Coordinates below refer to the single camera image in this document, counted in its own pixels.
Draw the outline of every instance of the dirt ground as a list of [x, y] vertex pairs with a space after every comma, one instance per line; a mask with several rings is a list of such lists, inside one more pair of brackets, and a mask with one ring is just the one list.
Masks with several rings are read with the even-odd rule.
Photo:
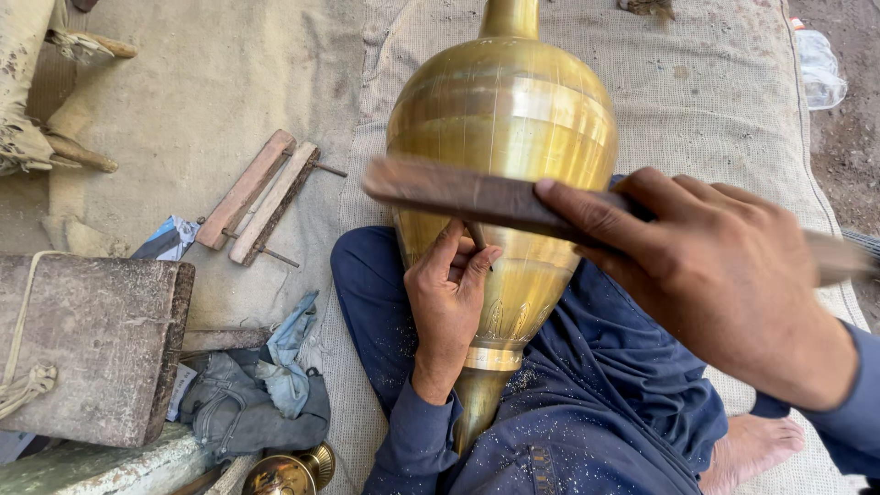
[[[823, 33], [838, 57], [847, 97], [811, 113], [813, 174], [844, 229], [880, 237], [880, 0], [789, 0], [792, 16]], [[880, 280], [853, 283], [880, 334]]]

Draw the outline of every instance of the sleeve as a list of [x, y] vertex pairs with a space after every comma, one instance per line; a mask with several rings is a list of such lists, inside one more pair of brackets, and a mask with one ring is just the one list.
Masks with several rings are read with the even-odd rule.
[[[845, 321], [859, 356], [849, 397], [835, 410], [801, 410], [813, 423], [834, 464], [845, 475], [880, 478], [880, 336]], [[752, 414], [784, 417], [789, 405], [758, 392]]]
[[446, 404], [435, 406], [422, 400], [407, 379], [363, 493], [434, 493], [437, 476], [458, 460], [451, 450], [452, 424], [461, 411], [455, 391]]

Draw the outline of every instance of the brass object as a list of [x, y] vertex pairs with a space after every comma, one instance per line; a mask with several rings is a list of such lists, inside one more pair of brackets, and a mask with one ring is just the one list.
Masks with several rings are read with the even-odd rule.
[[[479, 38], [433, 56], [409, 79], [388, 122], [387, 151], [485, 174], [604, 189], [617, 139], [612, 103], [596, 74], [539, 41], [538, 0], [488, 0]], [[447, 221], [394, 211], [407, 267]], [[523, 348], [579, 261], [565, 240], [494, 225], [481, 230], [504, 254], [487, 276], [480, 327], [455, 384], [465, 407], [454, 426], [459, 454], [491, 425]]]
[[242, 495], [315, 495], [330, 483], [336, 456], [326, 442], [291, 455], [271, 455], [247, 474]]

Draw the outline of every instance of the blue cloth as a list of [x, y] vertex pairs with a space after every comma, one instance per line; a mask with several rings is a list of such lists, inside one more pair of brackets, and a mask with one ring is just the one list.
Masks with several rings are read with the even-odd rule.
[[266, 382], [272, 403], [287, 419], [296, 419], [309, 398], [309, 377], [296, 362], [306, 332], [317, 320], [315, 298], [307, 292], [266, 342], [272, 364], [260, 361], [256, 376]]
[[[700, 493], [699, 473], [727, 432], [721, 399], [702, 378], [705, 364], [592, 263], [578, 266], [525, 348], [495, 422], [462, 459], [450, 450], [461, 411], [455, 393], [434, 406], [409, 384], [418, 340], [394, 230], [344, 234], [331, 267], [349, 334], [389, 419], [364, 492]], [[880, 344], [862, 334], [852, 397], [838, 411], [808, 416], [842, 469], [880, 466]]]

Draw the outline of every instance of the vase neck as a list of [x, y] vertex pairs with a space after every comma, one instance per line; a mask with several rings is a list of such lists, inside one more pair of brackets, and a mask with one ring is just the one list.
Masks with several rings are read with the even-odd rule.
[[481, 38], [516, 36], [538, 39], [538, 0], [487, 0]]

